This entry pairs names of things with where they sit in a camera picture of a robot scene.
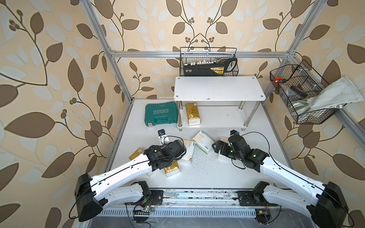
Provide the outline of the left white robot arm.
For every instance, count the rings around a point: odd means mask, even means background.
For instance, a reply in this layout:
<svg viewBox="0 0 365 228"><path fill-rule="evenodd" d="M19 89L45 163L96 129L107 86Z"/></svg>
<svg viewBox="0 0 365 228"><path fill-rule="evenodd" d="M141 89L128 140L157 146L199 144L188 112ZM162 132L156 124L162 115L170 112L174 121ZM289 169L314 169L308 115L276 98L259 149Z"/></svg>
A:
<svg viewBox="0 0 365 228"><path fill-rule="evenodd" d="M116 204L138 202L150 196L150 190L143 181L130 187L124 184L139 176L164 169L173 161L186 154L182 140L152 145L130 162L109 172L91 177L89 174L79 176L74 191L77 219L80 222L90 220L100 214L104 208Z"/></svg>

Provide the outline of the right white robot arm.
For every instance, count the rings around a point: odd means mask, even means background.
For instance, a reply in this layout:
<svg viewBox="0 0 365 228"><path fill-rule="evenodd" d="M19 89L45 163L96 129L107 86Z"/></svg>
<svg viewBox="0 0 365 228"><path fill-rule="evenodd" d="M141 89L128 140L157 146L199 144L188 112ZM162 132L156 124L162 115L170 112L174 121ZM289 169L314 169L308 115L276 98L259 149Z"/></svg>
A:
<svg viewBox="0 0 365 228"><path fill-rule="evenodd" d="M319 228L344 227L349 208L335 183L313 180L279 163L269 152L250 148L235 130L231 131L228 142L217 141L212 148L215 153L240 161L246 168L272 177L290 188L283 190L260 181L247 196L249 202L286 207L311 218Z"/></svg>

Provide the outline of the gold tissue pack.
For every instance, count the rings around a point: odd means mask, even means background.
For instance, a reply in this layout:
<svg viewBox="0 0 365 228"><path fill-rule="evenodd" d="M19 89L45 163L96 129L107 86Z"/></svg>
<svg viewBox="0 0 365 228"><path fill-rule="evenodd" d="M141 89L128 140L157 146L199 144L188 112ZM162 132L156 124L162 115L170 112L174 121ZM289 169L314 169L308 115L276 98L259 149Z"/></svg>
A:
<svg viewBox="0 0 365 228"><path fill-rule="evenodd" d="M135 158L137 158L139 155L143 154L144 150L142 148L138 148L136 151L134 151L130 156L129 159L130 160L134 160Z"/></svg>
<svg viewBox="0 0 365 228"><path fill-rule="evenodd" d="M176 175L177 173L179 173L180 167L177 161L173 161L172 164L169 167L164 168L164 172L166 177L170 177L173 175Z"/></svg>
<svg viewBox="0 0 365 228"><path fill-rule="evenodd" d="M187 103L185 105L185 108L188 117L188 125L189 126L200 125L201 118L197 103Z"/></svg>

